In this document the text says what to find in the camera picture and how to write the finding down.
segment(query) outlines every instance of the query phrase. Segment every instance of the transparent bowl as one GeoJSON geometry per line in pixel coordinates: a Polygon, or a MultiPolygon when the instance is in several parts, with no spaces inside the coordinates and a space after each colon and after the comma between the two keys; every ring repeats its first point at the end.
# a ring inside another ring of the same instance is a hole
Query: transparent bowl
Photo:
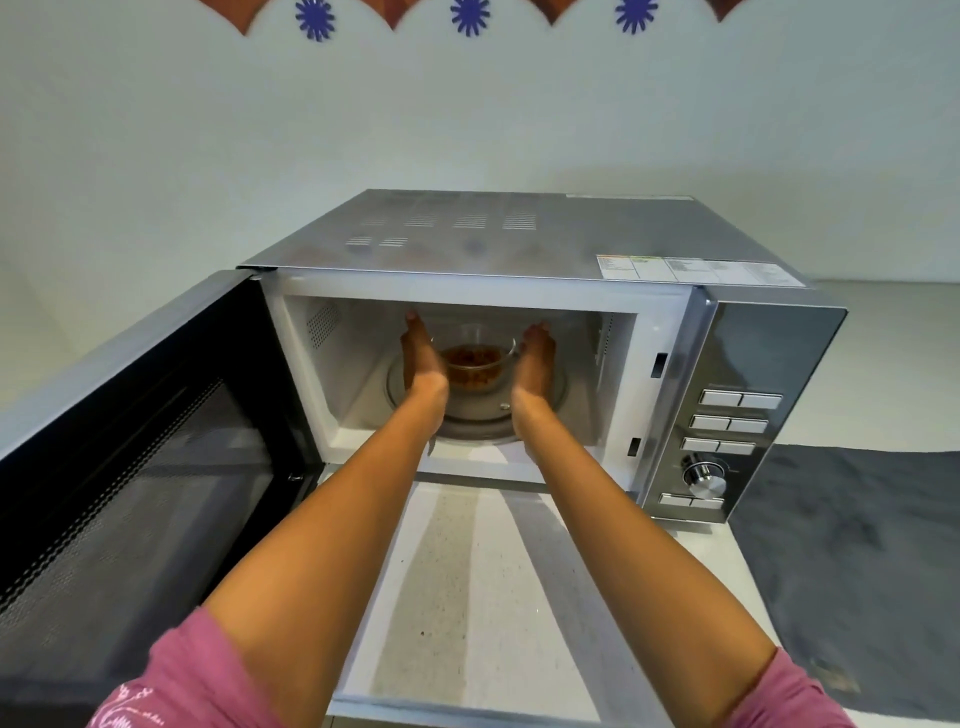
{"type": "Polygon", "coordinates": [[[489,392],[513,369],[516,339],[485,324],[448,325],[434,332],[433,346],[446,362],[450,386],[489,392]]]}

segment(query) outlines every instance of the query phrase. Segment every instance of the dial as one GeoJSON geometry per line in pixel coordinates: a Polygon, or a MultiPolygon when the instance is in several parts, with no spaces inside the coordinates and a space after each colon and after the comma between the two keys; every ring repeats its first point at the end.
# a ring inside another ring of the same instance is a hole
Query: dial
{"type": "Polygon", "coordinates": [[[684,471],[687,487],[697,498],[710,500],[723,497],[727,492],[727,480],[724,470],[716,463],[696,462],[684,471]]]}

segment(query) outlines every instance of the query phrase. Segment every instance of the door mesh screen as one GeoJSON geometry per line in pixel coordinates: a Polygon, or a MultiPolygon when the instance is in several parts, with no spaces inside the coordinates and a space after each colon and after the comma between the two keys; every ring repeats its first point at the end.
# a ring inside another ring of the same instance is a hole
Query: door mesh screen
{"type": "Polygon", "coordinates": [[[99,699],[135,675],[271,478],[260,433],[213,382],[0,596],[0,693],[99,699]]]}

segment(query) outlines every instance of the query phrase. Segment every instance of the microwave control panel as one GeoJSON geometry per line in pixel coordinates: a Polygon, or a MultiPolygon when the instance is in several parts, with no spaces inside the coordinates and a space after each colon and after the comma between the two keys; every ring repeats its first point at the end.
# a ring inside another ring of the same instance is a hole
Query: microwave control panel
{"type": "Polygon", "coordinates": [[[664,373],[634,491],[651,516],[724,522],[847,311],[696,289],[664,373]]]}

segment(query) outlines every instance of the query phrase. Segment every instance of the white button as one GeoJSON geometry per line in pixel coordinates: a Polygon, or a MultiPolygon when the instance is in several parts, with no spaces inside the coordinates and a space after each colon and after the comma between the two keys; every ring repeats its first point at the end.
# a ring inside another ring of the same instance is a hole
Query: white button
{"type": "Polygon", "coordinates": [[[765,432],[767,425],[770,424],[768,420],[737,420],[733,418],[730,420],[730,427],[727,429],[730,432],[765,432]]]}
{"type": "Polygon", "coordinates": [[[736,407],[740,404],[740,392],[721,392],[717,389],[705,389],[700,395],[700,404],[714,404],[721,407],[736,407]]]}
{"type": "Polygon", "coordinates": [[[701,440],[696,437],[684,437],[684,443],[680,445],[681,449],[696,449],[700,452],[716,452],[719,440],[701,440]]]}
{"type": "Polygon", "coordinates": [[[660,494],[660,503],[662,505],[689,505],[692,500],[693,498],[691,497],[671,496],[668,493],[660,494]]]}
{"type": "Polygon", "coordinates": [[[706,508],[709,511],[719,511],[723,508],[723,499],[712,498],[710,500],[700,500],[696,497],[690,502],[690,506],[693,508],[706,508]]]}
{"type": "Polygon", "coordinates": [[[690,426],[694,429],[727,429],[730,424],[729,417],[707,417],[706,415],[694,415],[690,421],[690,426]]]}
{"type": "Polygon", "coordinates": [[[756,409],[777,409],[780,406],[781,395],[744,395],[740,400],[741,407],[756,407],[756,409]]]}
{"type": "Polygon", "coordinates": [[[756,443],[720,443],[717,452],[723,452],[727,455],[750,455],[755,447],[756,443]]]}

